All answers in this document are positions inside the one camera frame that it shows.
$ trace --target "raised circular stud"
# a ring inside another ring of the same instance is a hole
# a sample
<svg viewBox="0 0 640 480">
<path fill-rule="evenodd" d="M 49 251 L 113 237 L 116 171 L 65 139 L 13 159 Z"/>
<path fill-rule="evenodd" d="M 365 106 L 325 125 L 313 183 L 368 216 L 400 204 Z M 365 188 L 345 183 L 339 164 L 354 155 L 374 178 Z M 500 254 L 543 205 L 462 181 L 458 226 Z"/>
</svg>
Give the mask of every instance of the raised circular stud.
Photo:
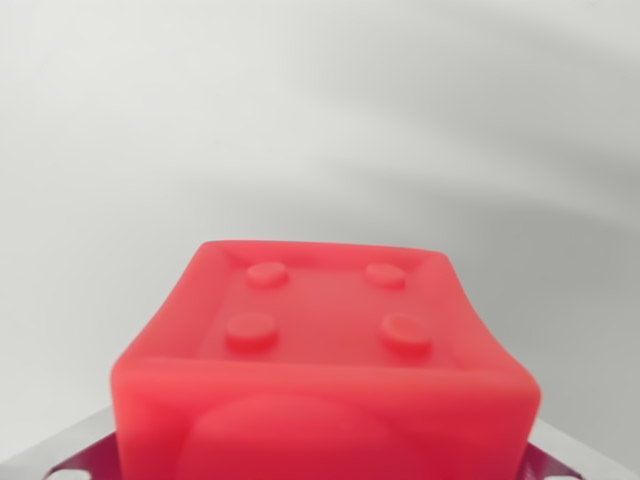
<svg viewBox="0 0 640 480">
<path fill-rule="evenodd" d="M 424 354 L 431 348 L 431 336 L 426 323 L 413 315 L 393 313 L 380 325 L 384 343 L 401 355 Z"/>
<path fill-rule="evenodd" d="M 268 348 L 278 338 L 275 319 L 263 313 L 244 313 L 229 319 L 227 344 L 237 351 L 252 352 Z"/>
<path fill-rule="evenodd" d="M 404 286 L 407 274 L 389 263 L 372 263 L 367 266 L 366 276 L 369 281 L 380 287 L 400 288 Z"/>
<path fill-rule="evenodd" d="M 256 263 L 247 270 L 247 280 L 255 287 L 275 287 L 288 277 L 287 267 L 280 262 Z"/>
</svg>

